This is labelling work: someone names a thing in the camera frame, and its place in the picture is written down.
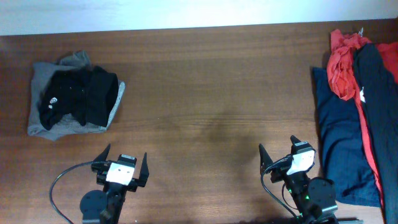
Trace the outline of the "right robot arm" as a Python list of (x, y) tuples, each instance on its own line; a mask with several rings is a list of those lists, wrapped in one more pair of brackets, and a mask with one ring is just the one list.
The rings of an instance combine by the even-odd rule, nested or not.
[[(273, 161), (265, 147), (259, 145), (261, 184), (264, 190), (293, 217), (291, 223), (338, 223), (335, 216), (335, 183), (323, 177), (309, 178), (307, 172), (315, 165), (316, 150), (306, 141), (294, 135), (290, 137), (291, 151), (285, 157)], [(270, 174), (271, 182), (283, 181), (283, 189), (291, 195), (298, 214), (287, 202), (279, 200), (265, 185), (264, 177)]]

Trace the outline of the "dark green Nike t-shirt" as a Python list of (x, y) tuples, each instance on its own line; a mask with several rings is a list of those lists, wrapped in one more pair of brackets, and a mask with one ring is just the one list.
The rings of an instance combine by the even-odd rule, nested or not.
[(363, 88), (364, 113), (383, 191), (384, 219), (397, 224), (397, 83), (374, 44), (354, 53), (354, 75)]

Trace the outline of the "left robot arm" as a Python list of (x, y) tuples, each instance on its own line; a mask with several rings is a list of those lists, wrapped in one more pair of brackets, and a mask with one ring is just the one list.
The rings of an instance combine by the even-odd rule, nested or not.
[(80, 210), (83, 223), (117, 223), (126, 194), (145, 187), (149, 178), (147, 154), (144, 154), (139, 176), (135, 178), (137, 158), (121, 154), (115, 161), (108, 160), (110, 149), (108, 145), (91, 164), (91, 170), (96, 173), (96, 183), (103, 189), (92, 190), (82, 197)]

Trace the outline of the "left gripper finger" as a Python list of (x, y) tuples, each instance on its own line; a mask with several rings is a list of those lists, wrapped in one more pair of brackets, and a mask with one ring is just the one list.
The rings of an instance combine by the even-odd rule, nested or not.
[(137, 179), (137, 185), (139, 187), (145, 187), (148, 178), (149, 178), (149, 167), (147, 164), (147, 153), (145, 153), (141, 164), (139, 178)]
[(107, 156), (109, 154), (109, 150), (111, 149), (111, 144), (108, 144), (104, 151), (101, 152), (94, 160), (93, 162), (105, 162), (107, 159)]

